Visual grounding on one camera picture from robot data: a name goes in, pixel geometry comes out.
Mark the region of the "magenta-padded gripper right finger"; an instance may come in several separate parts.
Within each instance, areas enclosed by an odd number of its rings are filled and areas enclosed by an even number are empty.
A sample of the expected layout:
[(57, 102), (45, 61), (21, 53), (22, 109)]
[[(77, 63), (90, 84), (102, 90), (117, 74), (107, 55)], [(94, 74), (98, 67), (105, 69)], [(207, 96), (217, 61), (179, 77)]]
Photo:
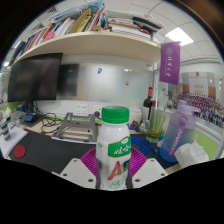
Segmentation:
[(155, 158), (147, 159), (139, 150), (131, 149), (127, 188), (136, 189), (167, 176)]

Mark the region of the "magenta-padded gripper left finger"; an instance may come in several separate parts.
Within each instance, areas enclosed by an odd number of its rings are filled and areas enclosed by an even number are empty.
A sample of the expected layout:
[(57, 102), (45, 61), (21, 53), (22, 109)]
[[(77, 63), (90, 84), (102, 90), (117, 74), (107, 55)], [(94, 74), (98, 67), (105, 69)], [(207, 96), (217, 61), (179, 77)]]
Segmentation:
[(98, 176), (96, 149), (90, 149), (80, 159), (72, 158), (60, 174), (54, 172), (54, 175), (78, 186), (95, 189)]

